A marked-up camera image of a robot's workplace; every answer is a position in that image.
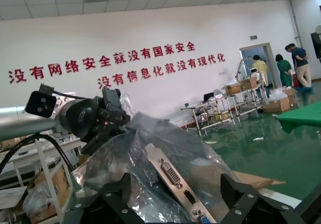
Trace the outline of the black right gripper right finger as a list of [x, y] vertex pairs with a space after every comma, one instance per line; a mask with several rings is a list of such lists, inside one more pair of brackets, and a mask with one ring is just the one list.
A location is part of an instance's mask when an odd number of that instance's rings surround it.
[[302, 223], [292, 207], [262, 195], [253, 186], [236, 182], [227, 174], [221, 175], [220, 182], [229, 208], [221, 223]]

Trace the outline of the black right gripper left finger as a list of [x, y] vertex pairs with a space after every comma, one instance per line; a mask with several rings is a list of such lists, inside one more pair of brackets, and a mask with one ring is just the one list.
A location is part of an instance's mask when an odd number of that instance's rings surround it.
[[140, 217], [127, 203], [131, 195], [131, 176], [106, 183], [95, 195], [80, 199], [66, 213], [66, 223], [140, 223]]

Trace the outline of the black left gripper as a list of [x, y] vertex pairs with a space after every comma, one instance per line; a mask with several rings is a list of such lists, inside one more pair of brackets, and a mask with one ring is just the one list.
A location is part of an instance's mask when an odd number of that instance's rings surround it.
[[98, 133], [98, 129], [119, 128], [130, 121], [118, 93], [117, 89], [105, 86], [102, 97], [72, 100], [61, 108], [61, 126], [86, 143], [81, 154], [91, 156], [110, 139], [125, 133], [125, 130]]

